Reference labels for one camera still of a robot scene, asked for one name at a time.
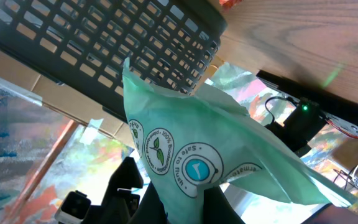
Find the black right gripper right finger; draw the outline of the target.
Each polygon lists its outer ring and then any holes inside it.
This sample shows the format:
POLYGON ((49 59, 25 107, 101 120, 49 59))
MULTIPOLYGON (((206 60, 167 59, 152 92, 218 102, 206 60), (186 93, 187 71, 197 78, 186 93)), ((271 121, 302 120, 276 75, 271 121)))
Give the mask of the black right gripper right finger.
POLYGON ((220 187, 204 190, 203 224, 244 224, 220 187))

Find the teal wet wipe packet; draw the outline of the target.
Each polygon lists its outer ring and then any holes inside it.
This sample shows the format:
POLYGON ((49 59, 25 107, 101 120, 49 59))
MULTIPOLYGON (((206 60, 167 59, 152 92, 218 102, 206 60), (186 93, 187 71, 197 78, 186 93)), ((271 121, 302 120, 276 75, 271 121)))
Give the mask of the teal wet wipe packet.
POLYGON ((283 203, 356 202, 225 92, 203 85, 189 96, 149 84, 129 60, 122 77, 132 138, 169 222, 201 223, 204 191, 226 182, 283 203))

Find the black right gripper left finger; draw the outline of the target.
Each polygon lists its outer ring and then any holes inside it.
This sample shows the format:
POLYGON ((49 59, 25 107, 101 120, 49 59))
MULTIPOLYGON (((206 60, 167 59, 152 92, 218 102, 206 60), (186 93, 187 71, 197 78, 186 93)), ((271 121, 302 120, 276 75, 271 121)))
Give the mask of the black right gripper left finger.
POLYGON ((140 196, 132 189, 141 189, 143 178, 132 157, 126 157, 110 177, 101 205, 90 206, 82 224, 128 223, 138 209, 140 196))

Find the red-brown chocolate bar wrapper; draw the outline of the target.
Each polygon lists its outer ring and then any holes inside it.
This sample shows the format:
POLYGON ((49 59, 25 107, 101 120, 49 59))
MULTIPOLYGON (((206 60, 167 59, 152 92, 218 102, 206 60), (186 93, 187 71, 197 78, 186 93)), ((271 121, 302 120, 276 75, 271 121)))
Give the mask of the red-brown chocolate bar wrapper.
POLYGON ((219 4, 223 9, 231 9, 242 1, 243 0, 219 0, 219 4))

